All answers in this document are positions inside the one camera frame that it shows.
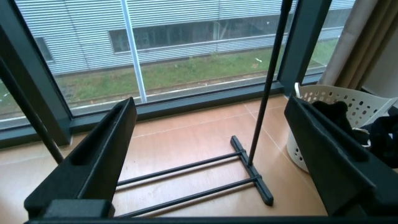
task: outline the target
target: beige tile floor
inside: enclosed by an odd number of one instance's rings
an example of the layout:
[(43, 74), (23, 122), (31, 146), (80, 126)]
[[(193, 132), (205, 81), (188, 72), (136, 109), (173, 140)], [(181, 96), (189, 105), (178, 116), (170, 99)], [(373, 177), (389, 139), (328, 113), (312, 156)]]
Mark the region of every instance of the beige tile floor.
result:
[[(287, 155), (286, 102), (283, 96), (269, 99), (254, 159), (274, 195), (273, 207), (264, 205), (257, 190), (249, 184), (146, 216), (326, 215), (311, 177), (296, 167)], [(248, 150), (259, 104), (259, 100), (254, 100), (137, 124), (120, 180), (231, 153), (229, 139), (232, 135), (236, 135)], [(84, 136), (74, 136), (72, 145), (62, 148), (63, 155), (68, 155)], [(55, 166), (41, 143), (0, 151), (0, 223), (27, 220), (24, 199)], [(115, 215), (247, 177), (241, 162), (232, 158), (144, 180), (117, 189), (113, 199)]]

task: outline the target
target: perforated plastic basket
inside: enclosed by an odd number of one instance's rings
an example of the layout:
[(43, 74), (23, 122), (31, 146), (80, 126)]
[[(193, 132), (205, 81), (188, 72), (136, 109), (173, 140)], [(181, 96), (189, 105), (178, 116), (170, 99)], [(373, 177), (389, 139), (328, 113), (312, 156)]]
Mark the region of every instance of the perforated plastic basket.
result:
[[(326, 85), (300, 86), (299, 83), (296, 83), (295, 91), (298, 98), (309, 103), (318, 100), (328, 104), (344, 101), (348, 105), (347, 118), (353, 128), (360, 128), (365, 124), (372, 123), (384, 115), (398, 100), (398, 98), (381, 98), (357, 90)], [(289, 133), (286, 147), (292, 160), (301, 169), (308, 172), (292, 132)]]

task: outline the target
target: corrugated metal wall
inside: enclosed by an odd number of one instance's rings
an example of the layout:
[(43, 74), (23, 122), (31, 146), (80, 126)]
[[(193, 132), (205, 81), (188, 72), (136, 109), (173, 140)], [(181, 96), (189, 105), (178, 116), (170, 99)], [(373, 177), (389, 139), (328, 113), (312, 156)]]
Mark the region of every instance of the corrugated metal wall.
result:
[[(278, 14), (281, 0), (129, 0), (133, 27), (217, 21)], [(43, 37), (54, 75), (131, 65), (129, 52), (114, 53), (108, 31), (124, 29), (119, 0), (16, 0), (34, 37)], [(334, 0), (331, 9), (351, 8), (354, 0)], [(325, 29), (335, 38), (342, 27)], [(270, 47), (274, 35), (139, 50), (141, 63), (235, 50)]]

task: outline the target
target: beige curtain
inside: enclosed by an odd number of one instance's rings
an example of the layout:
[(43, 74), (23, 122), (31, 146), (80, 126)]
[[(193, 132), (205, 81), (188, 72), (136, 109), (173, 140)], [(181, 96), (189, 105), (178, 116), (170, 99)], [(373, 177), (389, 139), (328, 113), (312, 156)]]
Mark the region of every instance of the beige curtain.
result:
[(360, 89), (398, 24), (398, 0), (356, 0), (319, 84)]

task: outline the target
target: grass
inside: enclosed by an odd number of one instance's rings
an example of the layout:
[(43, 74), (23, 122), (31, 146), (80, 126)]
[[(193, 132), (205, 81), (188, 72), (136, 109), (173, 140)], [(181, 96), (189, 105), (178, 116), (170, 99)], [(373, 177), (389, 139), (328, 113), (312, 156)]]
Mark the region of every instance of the grass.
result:
[[(308, 67), (317, 67), (319, 63), (326, 65), (336, 44), (337, 40), (317, 43)], [(280, 50), (277, 68), (283, 51), (284, 47)], [(188, 60), (178, 62), (143, 65), (141, 71), (146, 90), (153, 90), (190, 82), (266, 71), (268, 70), (271, 53), (272, 48), (237, 54), (219, 55), (214, 53), (207, 57), (191, 57)], [(138, 95), (133, 68), (56, 77), (56, 82), (69, 103), (119, 94), (134, 93), (134, 95)], [(0, 84), (0, 99), (2, 99), (0, 110), (3, 113), (18, 109), (11, 95), (3, 97), (7, 92), (4, 85)]]

